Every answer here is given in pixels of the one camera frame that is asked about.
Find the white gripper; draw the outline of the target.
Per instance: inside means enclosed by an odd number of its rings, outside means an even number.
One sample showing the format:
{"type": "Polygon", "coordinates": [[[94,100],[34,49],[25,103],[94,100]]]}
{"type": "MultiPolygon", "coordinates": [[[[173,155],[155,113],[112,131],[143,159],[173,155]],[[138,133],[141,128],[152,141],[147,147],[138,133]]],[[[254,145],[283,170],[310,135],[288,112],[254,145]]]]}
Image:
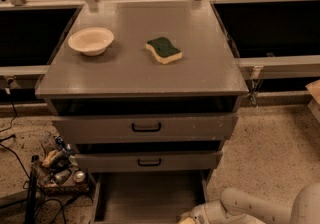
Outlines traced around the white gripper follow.
{"type": "Polygon", "coordinates": [[[220,201],[211,201],[194,207],[190,217],[184,218],[178,224],[231,224],[227,211],[220,201]]]}

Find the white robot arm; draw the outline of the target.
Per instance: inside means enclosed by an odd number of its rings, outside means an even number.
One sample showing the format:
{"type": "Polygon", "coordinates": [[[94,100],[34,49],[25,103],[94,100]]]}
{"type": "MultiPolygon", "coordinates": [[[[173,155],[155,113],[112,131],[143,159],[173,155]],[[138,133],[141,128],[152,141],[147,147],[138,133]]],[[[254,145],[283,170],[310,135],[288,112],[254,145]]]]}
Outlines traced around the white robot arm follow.
{"type": "Polygon", "coordinates": [[[226,188],[220,199],[194,207],[177,224],[320,224],[320,184],[301,189],[292,207],[226,188]]]}

